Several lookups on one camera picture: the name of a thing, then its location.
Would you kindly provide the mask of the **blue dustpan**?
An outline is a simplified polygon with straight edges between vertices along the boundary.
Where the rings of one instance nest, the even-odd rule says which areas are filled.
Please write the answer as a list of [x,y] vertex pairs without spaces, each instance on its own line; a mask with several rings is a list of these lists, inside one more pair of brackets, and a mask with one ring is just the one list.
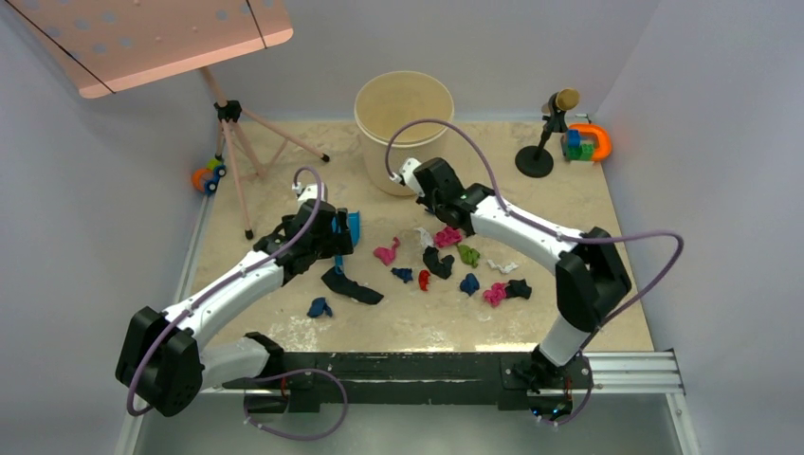
[[[350,239],[353,247],[356,247],[361,234],[360,212],[348,212],[345,222],[346,229],[350,234]],[[344,259],[341,254],[334,256],[335,270],[339,275],[345,274]]]

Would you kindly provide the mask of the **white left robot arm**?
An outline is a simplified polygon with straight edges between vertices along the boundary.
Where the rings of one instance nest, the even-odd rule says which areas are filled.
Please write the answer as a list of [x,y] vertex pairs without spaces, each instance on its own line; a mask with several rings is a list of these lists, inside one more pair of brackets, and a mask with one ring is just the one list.
[[309,199],[224,276],[164,310],[145,306],[130,319],[116,379],[126,386],[126,410],[177,415],[203,389],[239,378],[269,388],[283,363],[266,337],[247,335],[230,347],[209,342],[251,304],[287,285],[319,260],[354,250],[349,211]]

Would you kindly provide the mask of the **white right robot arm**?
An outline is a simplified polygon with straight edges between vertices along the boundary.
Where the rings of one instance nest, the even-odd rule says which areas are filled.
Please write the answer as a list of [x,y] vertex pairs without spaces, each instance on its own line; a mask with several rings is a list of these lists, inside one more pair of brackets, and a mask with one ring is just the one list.
[[483,184],[465,187],[441,157],[424,163],[409,158],[399,171],[418,204],[447,226],[498,241],[552,273],[558,315],[532,352],[524,378],[533,391],[562,386],[582,344],[631,291],[610,234],[599,227],[583,232],[549,224]]

